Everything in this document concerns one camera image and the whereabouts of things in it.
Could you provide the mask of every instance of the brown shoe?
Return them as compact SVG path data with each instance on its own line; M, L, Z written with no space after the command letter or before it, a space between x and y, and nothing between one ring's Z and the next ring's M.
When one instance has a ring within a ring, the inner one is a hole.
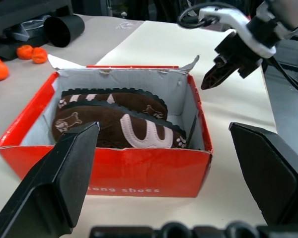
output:
M129 110L145 113L157 119L167 120L168 110L162 99L158 96L134 88L114 89L70 89L62 93L57 111L61 111L65 105L80 101L106 101L116 103Z
M185 132L177 125L117 104L91 101L65 105L56 114L52 133L57 141L63 132L92 121L99 121L101 130L97 147L105 148L186 148Z

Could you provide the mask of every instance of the shoe box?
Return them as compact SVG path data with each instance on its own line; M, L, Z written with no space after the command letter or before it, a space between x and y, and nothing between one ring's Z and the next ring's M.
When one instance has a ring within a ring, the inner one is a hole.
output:
M167 120L186 132L188 148L96 148L87 194L196 197L210 169L213 151L198 89L189 74L197 60L181 68L128 65L58 69L3 134L0 154L23 179L55 144L52 121L63 91L142 89L164 100Z

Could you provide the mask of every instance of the black cylinder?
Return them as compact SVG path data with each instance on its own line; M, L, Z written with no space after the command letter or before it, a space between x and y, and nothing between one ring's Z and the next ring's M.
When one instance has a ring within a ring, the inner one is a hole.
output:
M56 47L65 47L75 40L85 29L85 23L79 16L49 17L44 22L44 32L48 40Z

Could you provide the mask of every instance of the shoe sole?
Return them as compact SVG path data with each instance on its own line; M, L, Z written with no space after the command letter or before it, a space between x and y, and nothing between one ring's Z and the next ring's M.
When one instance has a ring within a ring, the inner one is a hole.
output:
M69 108L74 108L74 107L81 107L81 106L98 106L98 107L107 107L107 108L118 109L118 110L123 111L123 112L125 112L129 115L132 115L136 118L149 120L149 121L152 121L152 122L154 122L158 125L168 127L169 129L172 129L172 130L175 130L176 132L178 132L183 138L186 138L185 131L182 130L178 125L174 125L171 122L165 121L165 120L162 120L162 119L156 119L153 116L150 116L150 115L147 115L147 114L144 114L144 113L139 113L139 112L136 112L136 111L129 110L128 108L125 108L125 107L120 106L120 105L115 104L115 103L110 104L106 101L99 101L99 100L96 100L96 99L91 100L91 101L81 100L81 101L78 101L78 102L68 103L67 105L63 106L63 110L66 110L66 109L69 109Z
M161 99L157 95L152 94L151 92L144 91L142 89L136 89L136 88L106 88L106 89L76 88L76 89L69 89L68 91L63 91L62 98L68 95L77 95L77 94L86 95L86 94L110 94L110 93L134 93L134 94L144 95L154 99L156 102L159 102L168 112L168 107L165 104L163 99Z

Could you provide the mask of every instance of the paw print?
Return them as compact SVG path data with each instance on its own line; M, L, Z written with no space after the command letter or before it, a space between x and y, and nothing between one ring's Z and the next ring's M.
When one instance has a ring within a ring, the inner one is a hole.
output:
M177 139L178 145L181 146L181 148L187 147L187 141L180 136L180 138Z
M58 107L59 107L59 108L62 108L62 107L64 107L66 104L67 104L67 102L65 102L65 99L61 99L61 100L59 101L59 103L58 103Z

